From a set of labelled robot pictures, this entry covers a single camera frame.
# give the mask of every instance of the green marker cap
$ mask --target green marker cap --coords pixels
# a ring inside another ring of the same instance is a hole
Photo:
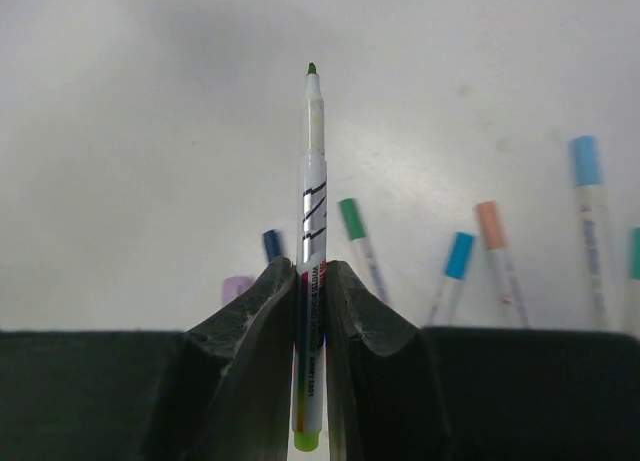
[[[318,447],[320,433],[293,432],[293,445],[296,449],[304,452],[311,452]]]
[[[640,279],[640,228],[631,230],[631,277]]]
[[[362,225],[356,200],[353,198],[347,198],[343,199],[338,204],[340,205],[340,211],[342,211],[342,219],[344,219],[344,224],[347,227],[349,239],[353,241],[354,239],[366,238],[367,233]]]

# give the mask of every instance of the orange marker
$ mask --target orange marker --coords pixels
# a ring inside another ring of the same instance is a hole
[[[498,284],[498,300],[502,305],[507,326],[510,328],[528,328],[529,320],[524,308],[520,285],[516,271],[507,250],[504,229],[498,215],[495,201],[487,201],[476,206],[476,215],[482,231],[482,237],[491,258]]]

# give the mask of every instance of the blue marker cap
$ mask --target blue marker cap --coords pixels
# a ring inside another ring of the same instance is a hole
[[[282,244],[280,243],[280,234],[275,229],[270,229],[266,233],[262,234],[262,244],[264,245],[264,252],[267,255],[269,262],[276,259],[278,256],[282,256]]]
[[[449,262],[447,268],[444,271],[445,276],[450,278],[462,279],[464,273],[467,270],[467,264],[471,255],[471,248],[473,247],[472,236],[467,233],[456,233],[456,237],[451,246],[449,252]]]
[[[573,157],[576,186],[601,184],[596,138],[593,136],[580,136],[569,143],[569,149]]]

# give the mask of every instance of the purple marker cap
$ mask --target purple marker cap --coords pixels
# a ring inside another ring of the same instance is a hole
[[[249,276],[233,276],[222,282],[222,305],[226,306],[241,294],[244,294],[254,283]]]

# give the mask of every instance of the orange marker cap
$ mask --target orange marker cap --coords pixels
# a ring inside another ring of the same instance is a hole
[[[498,206],[495,201],[487,201],[476,206],[476,215],[480,223],[484,244],[487,249],[500,249],[507,247],[504,237]]]

